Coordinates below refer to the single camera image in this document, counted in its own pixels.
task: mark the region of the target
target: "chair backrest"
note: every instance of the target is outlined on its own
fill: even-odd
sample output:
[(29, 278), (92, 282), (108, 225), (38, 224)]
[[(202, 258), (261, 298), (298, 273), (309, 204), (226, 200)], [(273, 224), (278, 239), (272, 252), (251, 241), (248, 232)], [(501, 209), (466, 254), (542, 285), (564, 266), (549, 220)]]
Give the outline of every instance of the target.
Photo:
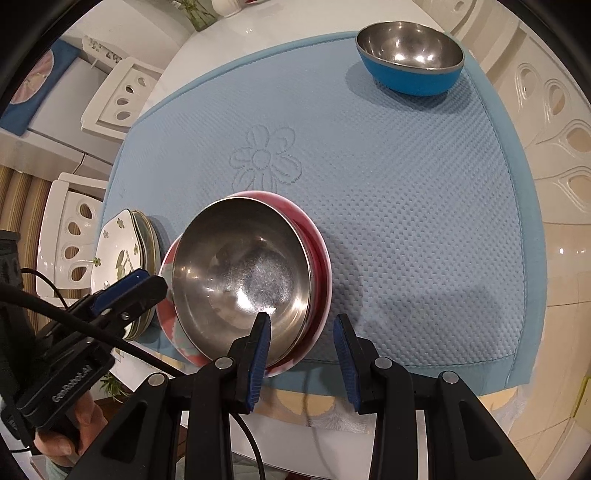
[(124, 139), (161, 74), (162, 70), (132, 57), (121, 60), (84, 111), (82, 130)]
[(525, 24), (494, 86), (524, 147), (548, 223), (591, 223), (591, 106)]
[[(90, 287), (90, 271), (102, 202), (69, 190), (69, 182), (52, 183), (41, 224), (37, 269), (57, 288)], [(51, 288), (37, 279), (37, 294), (53, 297)]]

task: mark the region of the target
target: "black cable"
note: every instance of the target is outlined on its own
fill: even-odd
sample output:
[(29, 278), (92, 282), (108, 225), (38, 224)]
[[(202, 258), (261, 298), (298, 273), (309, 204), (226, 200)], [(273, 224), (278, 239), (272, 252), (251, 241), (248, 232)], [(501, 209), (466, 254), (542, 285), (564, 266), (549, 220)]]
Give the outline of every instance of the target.
[(68, 304), (66, 303), (64, 297), (61, 295), (60, 291), (51, 282), (51, 280), (49, 280), (49, 278), (47, 278), (41, 272), (38, 272), (37, 270), (35, 270), (33, 268), (24, 267), (24, 268), (21, 268), (21, 273), (30, 273), (31, 275), (35, 275), (36, 277), (39, 277), (40, 279), (42, 279), (45, 283), (47, 283), (51, 287), (51, 289), (53, 290), (53, 292), (56, 294), (56, 297), (61, 300), (61, 303), (64, 306), (64, 308), (65, 309), (68, 308)]
[(184, 373), (171, 367), (169, 364), (162, 360), (150, 355), (148, 352), (142, 350), (135, 345), (132, 345), (125, 340), (118, 338), (100, 328), (91, 325), (90, 323), (83, 322), (79, 318), (72, 315), (70, 312), (59, 309), (53, 306), (51, 303), (46, 302), (30, 293), (19, 290), (11, 285), (0, 283), (0, 301), (6, 303), (12, 303), (19, 305), (19, 307), (32, 310), (41, 315), (49, 317), (58, 323), (62, 323), (72, 330), (76, 330), (84, 335), (94, 338), (99, 342), (106, 343), (107, 345), (118, 348), (130, 355), (133, 355), (140, 360), (143, 360), (148, 365), (158, 368), (173, 377), (183, 377)]
[(230, 413), (230, 415), (232, 415), (232, 418), (234, 418), (234, 420), (236, 420), (236, 423), (238, 423), (238, 426), (242, 429), (242, 431), (244, 432), (244, 435), (246, 435), (246, 438), (248, 439), (248, 443), (251, 444), (252, 451), (255, 454), (256, 467), (259, 470), (260, 479), (266, 480), (265, 465), (262, 463), (261, 452), (258, 449), (258, 445), (256, 444), (255, 438), (252, 436), (251, 431), (248, 429), (248, 425), (246, 425), (246, 423), (244, 422), (244, 420), (242, 420), (242, 417), (238, 413)]

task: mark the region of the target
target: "white table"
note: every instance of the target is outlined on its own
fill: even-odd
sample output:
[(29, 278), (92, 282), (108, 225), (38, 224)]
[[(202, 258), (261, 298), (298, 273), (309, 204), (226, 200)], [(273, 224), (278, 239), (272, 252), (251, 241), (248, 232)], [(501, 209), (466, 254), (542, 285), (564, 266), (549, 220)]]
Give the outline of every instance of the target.
[[(195, 33), (170, 62), (144, 109), (199, 76), (245, 55), (301, 38), (360, 30), (387, 20), (441, 28), (411, 0), (269, 0)], [(115, 374), (132, 389), (151, 372), (125, 357)], [(373, 436), (303, 427), (251, 414), (244, 417), (269, 465), (320, 478), (368, 477)], [(427, 479), (426, 439), (420, 429), (419, 477)], [(253, 458), (246, 437), (232, 421), (232, 450)]]
[(142, 113), (201, 75), (245, 55), (302, 38), (406, 20), (442, 30), (411, 0), (269, 0), (195, 33), (174, 56)]

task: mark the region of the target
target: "bowl rim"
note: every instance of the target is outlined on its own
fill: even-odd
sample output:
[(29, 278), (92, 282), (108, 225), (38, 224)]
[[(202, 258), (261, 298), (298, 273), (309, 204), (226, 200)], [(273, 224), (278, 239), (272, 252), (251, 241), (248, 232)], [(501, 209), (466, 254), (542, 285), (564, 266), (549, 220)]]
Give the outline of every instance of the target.
[[(306, 267), (307, 267), (307, 272), (308, 272), (308, 282), (310, 285), (310, 292), (309, 292), (309, 296), (308, 296), (308, 300), (307, 300), (307, 306), (306, 306), (306, 313), (304, 314), (304, 321), (301, 323), (300, 325), (300, 330), (298, 331), (298, 334), (296, 337), (300, 336), (301, 331), (305, 328), (306, 326), (306, 319), (309, 317), (310, 315), (310, 310), (312, 308), (311, 305), (311, 301), (310, 301), (310, 297), (311, 297), (311, 288), (312, 288), (312, 284), (313, 284), (313, 272), (312, 272), (312, 265), (311, 265), (311, 258), (310, 258), (310, 254), (306, 249), (306, 246), (303, 243), (303, 240), (301, 238), (301, 234), (297, 231), (297, 229), (294, 227), (292, 221), (287, 217), (287, 215), (285, 215), (284, 213), (280, 212), (278, 209), (276, 209), (275, 207), (269, 205), (266, 202), (263, 202), (259, 199), (255, 199), (255, 198), (251, 198), (251, 197), (243, 197), (243, 196), (227, 196), (224, 197), (222, 199), (216, 200), (215, 202), (210, 203), (209, 205), (207, 205), (206, 207), (204, 207), (203, 209), (201, 209), (201, 211), (195, 216), (193, 217), (193, 219), (189, 222), (189, 224), (187, 225), (187, 228), (183, 231), (183, 233), (180, 236), (180, 239), (178, 240), (178, 246), (177, 246), (177, 254), (178, 254), (178, 250), (180, 249), (181, 243), (183, 242), (183, 238), (185, 238), (185, 233), (188, 230), (188, 228), (190, 227), (190, 225), (197, 219), (197, 217), (199, 215), (201, 215), (205, 210), (207, 210), (208, 208), (212, 207), (213, 205), (216, 205), (218, 203), (221, 202), (226, 202), (228, 200), (249, 200), (251, 202), (256, 202), (259, 203), (260, 205), (263, 205), (271, 210), (273, 210), (275, 213), (279, 214), (282, 218), (283, 221), (287, 224), (287, 226), (293, 231), (298, 243), (300, 244), (300, 248), (304, 254), (304, 258), (306, 259)], [(180, 279), (177, 278), (176, 276), (176, 272), (177, 270), (177, 255), (175, 254), (174, 259), (173, 259), (173, 268), (172, 268), (172, 272), (171, 272), (171, 286), (170, 286), (170, 290), (173, 292), (173, 296), (174, 296), (174, 290), (175, 290), (175, 286), (179, 285), (179, 281)], [(181, 321), (181, 315), (179, 312), (179, 308), (178, 308), (178, 302), (174, 302), (174, 311), (177, 314), (177, 318), (178, 318), (178, 323), (181, 326), (181, 328), (183, 329), (185, 335), (187, 336), (187, 338), (189, 339), (189, 341), (195, 346), (195, 348), (197, 348), (197, 350), (199, 350), (205, 357), (209, 358), (208, 355), (206, 355), (201, 348), (199, 348), (199, 346), (196, 345), (195, 340), (193, 340), (191, 338), (191, 336), (189, 335), (189, 333), (187, 332), (187, 328), (185, 327), (185, 325), (183, 325), (183, 322)], [(287, 352), (284, 352), (282, 354), (281, 357), (279, 357), (275, 362), (279, 362), (280, 360), (282, 360), (283, 358), (285, 358), (286, 355), (288, 355), (289, 350), (293, 348), (293, 343), (292, 345), (290, 345), (290, 347), (288, 348)]]
[[(371, 53), (367, 52), (361, 45), (359, 45), (359, 36), (368, 28), (374, 27), (376, 25), (389, 25), (389, 24), (408, 24), (408, 25), (417, 25), (419, 27), (423, 27), (426, 28), (428, 30), (431, 30), (435, 33), (438, 33), (440, 35), (443, 35), (447, 38), (449, 38), (450, 40), (452, 40), (452, 42), (460, 49), (460, 51), (462, 52), (462, 59), (456, 63), (455, 65), (451, 65), (449, 67), (437, 67), (437, 68), (433, 68), (433, 67), (413, 67), (410, 65), (404, 65), (402, 63), (399, 63), (397, 61), (389, 61), (389, 60), (384, 60), (384, 59), (380, 59), (379, 57), (376, 57), (375, 55), (372, 55)], [(370, 59), (371, 61), (374, 61), (375, 63), (379, 63), (381, 65), (387, 66), (387, 67), (395, 67), (397, 70), (402, 70), (405, 72), (411, 72), (411, 73), (418, 73), (418, 74), (427, 74), (427, 75), (437, 75), (437, 74), (444, 74), (444, 73), (453, 73), (456, 72), (458, 70), (460, 70), (463, 66), (464, 66), (464, 62), (466, 60), (466, 54), (464, 53), (464, 49), (462, 48), (462, 46), (457, 42), (457, 40), (455, 38), (453, 38), (450, 35), (447, 35), (444, 32), (441, 32), (439, 30), (435, 30), (434, 28), (428, 27), (426, 25), (420, 24), (420, 23), (416, 23), (416, 22), (406, 22), (404, 20), (392, 20), (392, 21), (388, 21), (388, 22), (376, 22), (376, 23), (372, 23), (371, 25), (367, 25), (366, 27), (363, 27), (361, 30), (359, 30), (359, 32), (357, 33), (357, 35), (355, 35), (355, 45), (357, 46), (357, 50), (358, 52), (363, 55), (364, 57), (366, 57), (367, 59)]]

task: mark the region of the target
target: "wall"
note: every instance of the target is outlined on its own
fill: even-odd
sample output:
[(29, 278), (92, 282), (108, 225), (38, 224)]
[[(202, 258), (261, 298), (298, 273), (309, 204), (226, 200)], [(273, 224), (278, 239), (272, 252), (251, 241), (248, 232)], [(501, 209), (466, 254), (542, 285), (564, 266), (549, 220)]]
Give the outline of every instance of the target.
[(165, 69), (193, 32), (191, 22), (166, 0), (103, 0), (62, 39), (81, 48), (88, 35), (122, 57)]

